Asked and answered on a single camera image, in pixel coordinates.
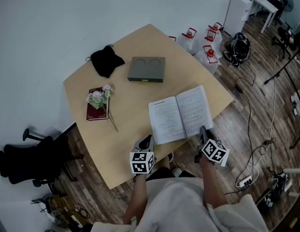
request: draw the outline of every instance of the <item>foot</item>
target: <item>foot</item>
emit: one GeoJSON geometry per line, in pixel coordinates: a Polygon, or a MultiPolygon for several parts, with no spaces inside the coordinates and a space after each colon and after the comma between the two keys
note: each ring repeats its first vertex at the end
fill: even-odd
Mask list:
{"type": "Polygon", "coordinates": [[[173,175],[176,177],[176,178],[179,178],[180,174],[182,173],[182,170],[180,168],[175,168],[173,170],[173,175]]]}
{"type": "Polygon", "coordinates": [[[174,152],[168,154],[168,162],[171,162],[174,159],[174,152]]]}

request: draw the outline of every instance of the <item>black bag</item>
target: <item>black bag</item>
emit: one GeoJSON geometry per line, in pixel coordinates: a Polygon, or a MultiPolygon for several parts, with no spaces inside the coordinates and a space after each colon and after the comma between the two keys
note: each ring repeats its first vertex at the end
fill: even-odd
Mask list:
{"type": "Polygon", "coordinates": [[[114,69],[125,64],[122,58],[117,56],[111,48],[113,45],[107,45],[103,50],[94,52],[86,61],[92,61],[94,68],[100,76],[109,78],[114,69]]]}

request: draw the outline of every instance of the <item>fan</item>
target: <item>fan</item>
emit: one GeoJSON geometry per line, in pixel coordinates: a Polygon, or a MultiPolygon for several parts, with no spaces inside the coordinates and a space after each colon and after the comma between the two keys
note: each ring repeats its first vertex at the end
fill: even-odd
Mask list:
{"type": "Polygon", "coordinates": [[[280,0],[282,9],[280,10],[279,16],[276,18],[276,21],[281,25],[280,17],[285,12],[291,12],[294,9],[294,1],[293,0],[280,0]]]}
{"type": "Polygon", "coordinates": [[[294,9],[293,0],[280,0],[283,6],[283,10],[286,12],[291,12],[294,9]]]}

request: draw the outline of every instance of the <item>white cabinet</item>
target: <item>white cabinet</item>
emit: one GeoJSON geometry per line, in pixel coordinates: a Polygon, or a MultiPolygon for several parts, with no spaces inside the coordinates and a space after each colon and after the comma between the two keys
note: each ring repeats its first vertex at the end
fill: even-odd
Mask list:
{"type": "Polygon", "coordinates": [[[232,37],[241,32],[249,16],[251,6],[250,0],[231,0],[224,23],[224,31],[232,37]]]}

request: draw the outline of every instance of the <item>white wall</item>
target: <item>white wall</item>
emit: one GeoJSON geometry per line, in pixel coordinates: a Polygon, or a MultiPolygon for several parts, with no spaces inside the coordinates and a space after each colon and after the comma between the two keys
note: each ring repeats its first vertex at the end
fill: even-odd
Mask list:
{"type": "MultiPolygon", "coordinates": [[[[229,0],[0,0],[0,149],[22,144],[26,127],[57,135],[72,125],[62,83],[94,51],[148,23],[174,36],[189,27],[223,23],[228,4],[229,0]]],[[[30,181],[12,186],[0,177],[0,202],[23,202],[44,191],[34,189],[30,181]]],[[[11,224],[7,231],[13,231],[11,224]]],[[[18,231],[25,230],[19,226],[18,231]]]]}
{"type": "Polygon", "coordinates": [[[293,0],[294,9],[291,12],[283,12],[281,19],[287,22],[295,33],[300,31],[298,26],[300,22],[300,0],[293,0]]]}

